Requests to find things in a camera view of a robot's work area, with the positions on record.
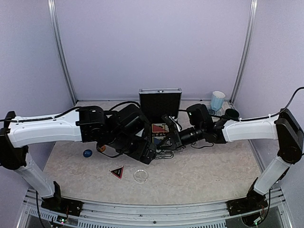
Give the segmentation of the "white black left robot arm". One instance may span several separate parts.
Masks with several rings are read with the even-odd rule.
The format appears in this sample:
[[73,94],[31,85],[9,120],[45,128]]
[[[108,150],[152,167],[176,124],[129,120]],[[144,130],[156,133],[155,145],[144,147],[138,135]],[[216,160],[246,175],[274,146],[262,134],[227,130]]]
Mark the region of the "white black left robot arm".
[[61,114],[38,117],[7,113],[0,131],[0,164],[18,173],[42,198],[45,209],[79,216],[83,203],[61,196],[60,186],[34,162],[29,145],[72,141],[95,142],[109,146],[144,164],[156,158],[156,146],[150,140],[150,122],[142,111],[130,104],[120,111],[99,106],[73,107]]

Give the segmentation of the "aluminium poker case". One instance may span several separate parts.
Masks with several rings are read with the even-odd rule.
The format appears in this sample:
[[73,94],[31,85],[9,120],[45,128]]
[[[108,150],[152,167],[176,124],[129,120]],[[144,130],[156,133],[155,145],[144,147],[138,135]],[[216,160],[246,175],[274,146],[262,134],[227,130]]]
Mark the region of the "aluminium poker case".
[[[141,111],[150,121],[150,133],[152,140],[152,124],[164,124],[163,115],[170,116],[178,125],[178,130],[167,132],[167,135],[174,136],[175,131],[180,132],[182,127],[178,123],[178,115],[181,103],[181,88],[152,88],[140,89],[139,99]],[[174,152],[178,149],[158,149],[156,145],[155,159],[170,159],[173,158]]]

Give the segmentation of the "black triangular dealer button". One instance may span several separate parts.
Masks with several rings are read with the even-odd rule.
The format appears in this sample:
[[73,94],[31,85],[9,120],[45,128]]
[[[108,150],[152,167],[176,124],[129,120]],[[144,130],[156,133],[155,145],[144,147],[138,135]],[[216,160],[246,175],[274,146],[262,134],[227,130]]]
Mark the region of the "black triangular dealer button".
[[123,171],[124,171],[124,166],[110,170],[110,172],[119,179],[122,178]]

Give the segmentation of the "red playing card deck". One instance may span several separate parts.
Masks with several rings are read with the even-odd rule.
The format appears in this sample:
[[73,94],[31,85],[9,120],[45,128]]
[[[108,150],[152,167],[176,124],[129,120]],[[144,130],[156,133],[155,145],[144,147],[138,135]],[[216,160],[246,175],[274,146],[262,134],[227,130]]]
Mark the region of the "red playing card deck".
[[165,123],[153,123],[152,124],[152,133],[167,133],[169,128]]

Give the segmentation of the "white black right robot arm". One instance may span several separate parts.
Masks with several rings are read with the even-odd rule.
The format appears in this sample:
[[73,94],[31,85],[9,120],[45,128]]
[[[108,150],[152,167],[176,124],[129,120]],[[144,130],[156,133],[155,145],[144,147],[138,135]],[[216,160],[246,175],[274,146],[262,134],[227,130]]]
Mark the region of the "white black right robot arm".
[[235,109],[227,109],[216,122],[204,104],[194,104],[186,109],[186,113],[191,127],[182,131],[170,117],[162,117],[170,133],[158,144],[159,150],[173,151],[200,140],[212,144],[249,140],[260,145],[270,143],[269,149],[277,149],[273,160],[254,180],[247,195],[227,202],[231,216],[268,207],[270,201],[266,199],[266,194],[303,157],[304,132],[287,108],[252,119],[240,119]]

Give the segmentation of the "clear round plastic lid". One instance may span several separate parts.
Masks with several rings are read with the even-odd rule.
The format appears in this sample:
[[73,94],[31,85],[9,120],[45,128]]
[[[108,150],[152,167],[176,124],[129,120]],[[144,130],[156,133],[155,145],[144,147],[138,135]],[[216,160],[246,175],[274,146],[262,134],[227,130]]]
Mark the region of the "clear round plastic lid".
[[133,177],[138,183],[145,183],[148,180],[149,174],[146,170],[137,170],[134,172]]

